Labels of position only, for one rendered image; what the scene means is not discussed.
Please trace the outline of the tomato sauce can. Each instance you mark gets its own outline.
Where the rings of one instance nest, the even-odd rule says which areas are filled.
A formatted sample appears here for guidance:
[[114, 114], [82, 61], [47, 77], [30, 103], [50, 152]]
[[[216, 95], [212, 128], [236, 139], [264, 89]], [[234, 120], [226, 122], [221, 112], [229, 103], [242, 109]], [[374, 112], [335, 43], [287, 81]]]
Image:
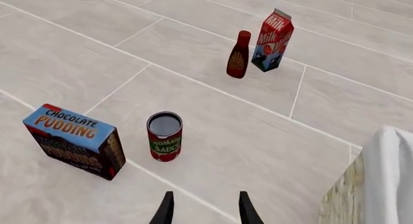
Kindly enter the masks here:
[[183, 121], [173, 112], [162, 111], [146, 122], [151, 156], [157, 161], [175, 159], [181, 152]]

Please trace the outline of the red milk carton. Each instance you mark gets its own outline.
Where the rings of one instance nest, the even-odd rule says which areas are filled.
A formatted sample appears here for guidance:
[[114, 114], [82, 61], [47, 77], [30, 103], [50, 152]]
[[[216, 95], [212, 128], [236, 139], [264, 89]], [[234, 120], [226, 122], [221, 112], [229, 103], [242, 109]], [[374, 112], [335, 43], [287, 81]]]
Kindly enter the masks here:
[[262, 72], [279, 67], [294, 31], [291, 19], [291, 16], [275, 8], [264, 20], [252, 57], [252, 63]]

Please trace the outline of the red sauce bottle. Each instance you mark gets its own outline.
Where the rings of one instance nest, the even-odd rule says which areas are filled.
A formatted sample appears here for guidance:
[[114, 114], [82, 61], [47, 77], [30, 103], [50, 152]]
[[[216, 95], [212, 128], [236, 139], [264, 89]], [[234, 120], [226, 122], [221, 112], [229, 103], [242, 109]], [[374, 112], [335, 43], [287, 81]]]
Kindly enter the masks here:
[[238, 33], [236, 45], [232, 49], [227, 63], [227, 74], [229, 76], [238, 79], [245, 76], [248, 66], [250, 38], [251, 33], [246, 30]]

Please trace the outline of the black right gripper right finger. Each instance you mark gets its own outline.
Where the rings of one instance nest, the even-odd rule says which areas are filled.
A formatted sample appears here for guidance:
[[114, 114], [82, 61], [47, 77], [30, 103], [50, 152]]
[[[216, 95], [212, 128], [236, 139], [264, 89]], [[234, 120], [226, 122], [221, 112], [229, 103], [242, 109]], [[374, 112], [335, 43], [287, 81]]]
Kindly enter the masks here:
[[241, 224], [264, 224], [246, 191], [239, 193], [239, 215]]

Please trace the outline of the woven basket with white lining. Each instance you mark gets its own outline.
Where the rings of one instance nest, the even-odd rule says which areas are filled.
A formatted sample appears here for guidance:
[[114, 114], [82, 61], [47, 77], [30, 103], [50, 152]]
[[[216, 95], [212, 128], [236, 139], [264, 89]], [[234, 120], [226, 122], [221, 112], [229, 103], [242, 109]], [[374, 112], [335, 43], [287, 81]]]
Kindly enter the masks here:
[[413, 133], [379, 129], [323, 196], [319, 224], [413, 224]]

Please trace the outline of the chocolate pudding box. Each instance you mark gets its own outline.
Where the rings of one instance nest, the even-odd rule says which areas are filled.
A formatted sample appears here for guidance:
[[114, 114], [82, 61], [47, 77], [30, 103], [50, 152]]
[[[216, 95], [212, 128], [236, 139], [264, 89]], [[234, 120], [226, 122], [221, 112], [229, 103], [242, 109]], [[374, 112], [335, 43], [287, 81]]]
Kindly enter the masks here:
[[126, 163], [117, 128], [45, 103], [23, 120], [43, 152], [111, 181]]

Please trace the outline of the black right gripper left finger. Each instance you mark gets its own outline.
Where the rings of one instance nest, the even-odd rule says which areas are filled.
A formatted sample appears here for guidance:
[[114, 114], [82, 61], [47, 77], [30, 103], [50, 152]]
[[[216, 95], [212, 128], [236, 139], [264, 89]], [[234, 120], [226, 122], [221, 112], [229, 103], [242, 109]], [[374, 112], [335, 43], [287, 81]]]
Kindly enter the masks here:
[[165, 196], [149, 224], [172, 224], [174, 215], [174, 193], [165, 192]]

